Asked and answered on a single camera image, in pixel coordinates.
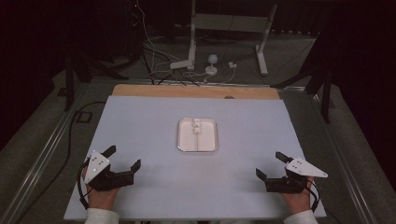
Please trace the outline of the metal floor rail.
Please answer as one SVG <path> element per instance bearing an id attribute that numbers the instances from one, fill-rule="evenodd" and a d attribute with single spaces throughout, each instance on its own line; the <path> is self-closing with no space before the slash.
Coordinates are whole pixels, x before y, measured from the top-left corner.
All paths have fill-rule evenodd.
<path id="1" fill-rule="evenodd" d="M 316 117 L 320 121 L 326 138 L 330 142 L 330 150 L 332 156 L 334 157 L 339 172 L 344 179 L 350 198 L 354 203 L 355 208 L 357 209 L 357 213 L 361 219 L 361 223 L 378 224 L 372 209 L 364 199 L 361 188 L 358 185 L 352 171 L 350 170 L 349 165 L 347 164 L 347 159 L 343 154 L 341 145 L 337 142 L 336 136 L 332 132 L 330 124 L 327 123 L 321 115 L 321 104 L 319 98 L 316 95 L 311 94 L 308 94 L 307 98 L 311 104 L 312 109 L 315 111 Z"/>
<path id="2" fill-rule="evenodd" d="M 51 93 L 0 151 L 0 224 L 13 224 L 71 120 L 74 105 Z"/>

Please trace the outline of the white round lamp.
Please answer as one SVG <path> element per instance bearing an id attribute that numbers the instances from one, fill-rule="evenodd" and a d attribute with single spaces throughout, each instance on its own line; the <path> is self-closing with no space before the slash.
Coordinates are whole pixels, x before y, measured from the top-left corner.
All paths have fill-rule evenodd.
<path id="1" fill-rule="evenodd" d="M 210 76 L 214 76 L 218 69 L 215 64 L 218 62 L 218 56 L 216 54 L 211 54 L 208 56 L 209 66 L 205 69 L 205 73 Z"/>

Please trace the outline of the black tripod stand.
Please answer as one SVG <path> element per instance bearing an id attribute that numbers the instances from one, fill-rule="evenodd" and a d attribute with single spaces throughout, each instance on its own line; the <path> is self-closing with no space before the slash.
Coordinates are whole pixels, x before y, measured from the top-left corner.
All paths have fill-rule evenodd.
<path id="1" fill-rule="evenodd" d="M 114 79 L 127 80 L 127 77 L 119 75 L 110 68 L 105 67 L 83 51 L 79 49 L 70 49 L 65 55 L 65 111 L 68 111 L 75 101 L 74 76 L 77 76 L 81 82 L 90 82 L 92 80 L 90 67 L 104 72 Z"/>
<path id="2" fill-rule="evenodd" d="M 332 64 L 329 57 L 323 54 L 324 50 L 320 49 L 324 45 L 322 34 L 323 32 L 320 32 L 316 37 L 315 43 L 306 56 L 298 74 L 282 82 L 271 84 L 271 87 L 276 89 L 284 89 L 298 80 L 301 80 L 305 77 L 310 77 L 310 80 L 305 86 L 304 91 L 307 94 L 313 95 L 317 94 L 319 89 L 322 89 L 320 113 L 323 119 L 329 123 Z"/>

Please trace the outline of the pale blue table cover sheet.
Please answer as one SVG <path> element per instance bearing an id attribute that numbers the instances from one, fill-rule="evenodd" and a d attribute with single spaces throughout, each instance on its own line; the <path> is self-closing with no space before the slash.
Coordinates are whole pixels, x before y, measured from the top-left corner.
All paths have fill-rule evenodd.
<path id="1" fill-rule="evenodd" d="M 219 147 L 183 152 L 177 147 L 184 118 L 213 119 Z M 275 154 L 303 156 L 281 100 L 111 96 L 90 145 L 114 146 L 113 171 L 141 163 L 134 184 L 120 190 L 114 209 L 123 220 L 266 219 L 287 206 L 256 176 L 285 174 Z"/>

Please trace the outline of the person's right hand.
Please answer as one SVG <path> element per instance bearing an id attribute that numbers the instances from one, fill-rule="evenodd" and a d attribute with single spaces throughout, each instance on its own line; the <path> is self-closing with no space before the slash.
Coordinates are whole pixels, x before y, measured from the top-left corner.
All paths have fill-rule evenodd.
<path id="1" fill-rule="evenodd" d="M 282 193 L 281 196 L 285 201 L 287 207 L 292 215 L 307 211 L 311 209 L 310 192 L 314 178 L 309 176 L 305 189 L 300 194 Z"/>

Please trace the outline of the white square tray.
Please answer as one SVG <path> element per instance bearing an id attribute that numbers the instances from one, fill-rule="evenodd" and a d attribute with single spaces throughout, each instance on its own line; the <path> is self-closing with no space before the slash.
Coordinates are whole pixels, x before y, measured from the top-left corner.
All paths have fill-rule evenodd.
<path id="1" fill-rule="evenodd" d="M 193 119 L 201 120 L 199 150 L 195 149 Z M 217 123 L 213 119 L 184 118 L 178 123 L 177 148 L 184 152 L 213 152 L 219 147 Z"/>

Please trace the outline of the white metal stand frame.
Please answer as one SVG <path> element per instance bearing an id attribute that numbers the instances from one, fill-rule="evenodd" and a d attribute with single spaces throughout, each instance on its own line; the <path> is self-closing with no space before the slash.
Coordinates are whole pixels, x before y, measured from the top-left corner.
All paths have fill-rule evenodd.
<path id="1" fill-rule="evenodd" d="M 196 12 L 196 0 L 191 0 L 191 38 L 188 54 L 187 69 L 192 71 L 195 66 L 196 42 L 195 31 L 197 29 L 216 31 L 236 31 L 248 33 L 261 33 L 262 41 L 255 47 L 256 57 L 260 73 L 268 74 L 267 64 L 264 58 L 264 47 L 268 39 L 270 28 L 276 14 L 277 4 L 271 4 L 269 15 L 266 17 L 235 16 L 223 14 L 205 14 Z"/>

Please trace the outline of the wooden board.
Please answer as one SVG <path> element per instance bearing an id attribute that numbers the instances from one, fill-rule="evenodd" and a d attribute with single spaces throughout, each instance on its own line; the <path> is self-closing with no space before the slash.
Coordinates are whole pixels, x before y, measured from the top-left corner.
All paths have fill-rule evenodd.
<path id="1" fill-rule="evenodd" d="M 187 97 L 260 100 L 280 99 L 280 96 L 276 89 L 253 87 L 198 87 L 119 84 L 114 88 L 112 94 L 114 96 L 145 97 Z"/>

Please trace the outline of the person's left hand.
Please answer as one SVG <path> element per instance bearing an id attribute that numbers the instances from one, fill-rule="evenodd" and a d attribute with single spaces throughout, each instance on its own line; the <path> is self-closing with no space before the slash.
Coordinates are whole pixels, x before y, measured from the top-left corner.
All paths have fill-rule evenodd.
<path id="1" fill-rule="evenodd" d="M 111 211 L 117 198 L 119 189 L 109 191 L 97 191 L 91 186 L 86 185 L 88 191 L 88 205 L 90 208 L 97 208 Z"/>

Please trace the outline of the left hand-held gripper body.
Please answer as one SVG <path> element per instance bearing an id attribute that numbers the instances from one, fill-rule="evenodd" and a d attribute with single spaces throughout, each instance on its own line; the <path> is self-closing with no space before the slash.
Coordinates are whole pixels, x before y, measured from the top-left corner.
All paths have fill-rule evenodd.
<path id="1" fill-rule="evenodd" d="M 97 191 L 109 191 L 134 183 L 134 174 L 129 170 L 115 173 L 110 170 L 110 159 L 98 151 L 94 151 L 88 158 L 88 168 L 84 183 Z"/>

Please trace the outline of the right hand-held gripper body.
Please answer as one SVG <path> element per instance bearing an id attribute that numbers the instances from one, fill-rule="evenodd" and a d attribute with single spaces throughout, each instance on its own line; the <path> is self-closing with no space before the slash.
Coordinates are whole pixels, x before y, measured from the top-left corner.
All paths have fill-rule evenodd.
<path id="1" fill-rule="evenodd" d="M 308 182 L 308 177 L 327 178 L 328 174 L 305 159 L 296 157 L 285 163 L 286 175 L 281 178 L 267 177 L 264 182 L 268 192 L 299 194 Z"/>

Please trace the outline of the white power strip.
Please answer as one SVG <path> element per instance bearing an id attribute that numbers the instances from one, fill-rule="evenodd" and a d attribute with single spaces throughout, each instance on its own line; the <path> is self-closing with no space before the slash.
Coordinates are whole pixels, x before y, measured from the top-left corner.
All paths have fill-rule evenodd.
<path id="1" fill-rule="evenodd" d="M 186 60 L 186 61 L 170 63 L 170 68 L 172 70 L 175 70 L 175 69 L 180 69 L 180 68 L 187 68 L 187 67 L 192 66 L 192 65 L 193 65 L 192 61 Z"/>

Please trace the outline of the black square floor plate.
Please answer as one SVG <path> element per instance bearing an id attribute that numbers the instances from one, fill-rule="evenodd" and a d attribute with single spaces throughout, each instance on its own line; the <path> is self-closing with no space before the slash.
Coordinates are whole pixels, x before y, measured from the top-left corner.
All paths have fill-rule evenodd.
<path id="1" fill-rule="evenodd" d="M 76 123 L 90 123 L 92 120 L 92 112 L 80 111 L 78 112 Z"/>

